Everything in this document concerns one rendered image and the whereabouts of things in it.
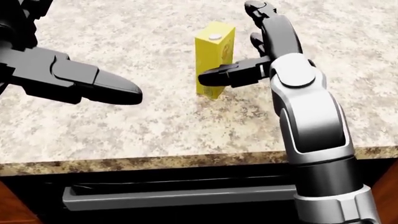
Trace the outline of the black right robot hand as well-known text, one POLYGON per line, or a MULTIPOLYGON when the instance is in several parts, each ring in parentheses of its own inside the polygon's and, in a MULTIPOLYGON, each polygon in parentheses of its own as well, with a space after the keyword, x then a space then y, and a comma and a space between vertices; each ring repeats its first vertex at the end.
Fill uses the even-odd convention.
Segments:
POLYGON ((220 65, 199 74, 198 81, 205 86, 233 88, 257 83, 269 78, 271 63, 287 54, 302 53, 300 41, 286 16, 277 13, 271 3, 249 0, 244 3, 248 16, 261 30, 250 36, 259 58, 245 59, 229 65, 220 65))

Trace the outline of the yellow drink carton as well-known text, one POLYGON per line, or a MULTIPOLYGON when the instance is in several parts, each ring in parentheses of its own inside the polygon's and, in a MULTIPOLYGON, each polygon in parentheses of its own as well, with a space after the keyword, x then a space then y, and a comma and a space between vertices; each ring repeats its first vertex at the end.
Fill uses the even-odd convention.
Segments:
POLYGON ((195 72, 233 62, 235 27, 223 22, 211 22, 195 36, 195 72))

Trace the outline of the brown wooden cabinet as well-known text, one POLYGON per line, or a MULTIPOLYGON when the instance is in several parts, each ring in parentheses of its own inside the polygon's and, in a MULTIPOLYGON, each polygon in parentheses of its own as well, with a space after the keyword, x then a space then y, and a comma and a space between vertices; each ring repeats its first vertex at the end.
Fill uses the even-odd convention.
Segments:
POLYGON ((43 223, 0 181, 0 224, 43 223))
POLYGON ((382 224, 398 224, 398 159, 374 184, 374 201, 382 224))

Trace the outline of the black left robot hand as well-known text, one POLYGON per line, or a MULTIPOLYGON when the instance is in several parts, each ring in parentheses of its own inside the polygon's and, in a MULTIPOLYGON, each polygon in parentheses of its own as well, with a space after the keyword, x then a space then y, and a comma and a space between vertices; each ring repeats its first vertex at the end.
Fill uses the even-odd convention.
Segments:
POLYGON ((26 95, 69 104, 82 98, 113 105, 138 105, 142 91, 133 82, 67 54, 37 46, 35 20, 53 0, 0 0, 0 95, 8 85, 26 95))

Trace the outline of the black dishwasher front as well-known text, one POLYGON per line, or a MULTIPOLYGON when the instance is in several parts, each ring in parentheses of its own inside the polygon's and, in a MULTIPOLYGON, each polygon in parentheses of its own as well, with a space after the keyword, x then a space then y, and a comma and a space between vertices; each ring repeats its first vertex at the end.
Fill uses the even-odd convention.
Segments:
POLYGON ((46 175, 15 175, 1 181, 43 224, 299 224, 294 202, 265 201, 71 211, 62 195, 163 192, 292 183, 288 164, 191 167, 46 175))

